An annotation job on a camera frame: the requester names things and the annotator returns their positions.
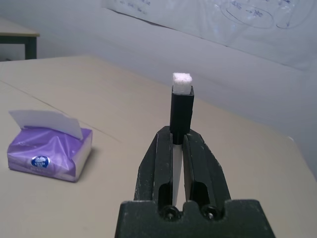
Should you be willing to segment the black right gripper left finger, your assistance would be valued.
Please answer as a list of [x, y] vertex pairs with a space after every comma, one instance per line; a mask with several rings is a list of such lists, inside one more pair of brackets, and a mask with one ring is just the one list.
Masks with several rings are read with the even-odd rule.
[[173, 150], [169, 126], [154, 136], [138, 168], [135, 201], [153, 201], [159, 210], [173, 204]]

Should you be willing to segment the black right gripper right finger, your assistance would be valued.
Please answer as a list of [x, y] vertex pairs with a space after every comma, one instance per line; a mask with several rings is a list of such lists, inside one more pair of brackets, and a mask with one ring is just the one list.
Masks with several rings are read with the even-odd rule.
[[197, 132], [190, 132], [183, 141], [184, 187], [186, 200], [199, 207], [223, 210], [230, 193], [221, 165]]

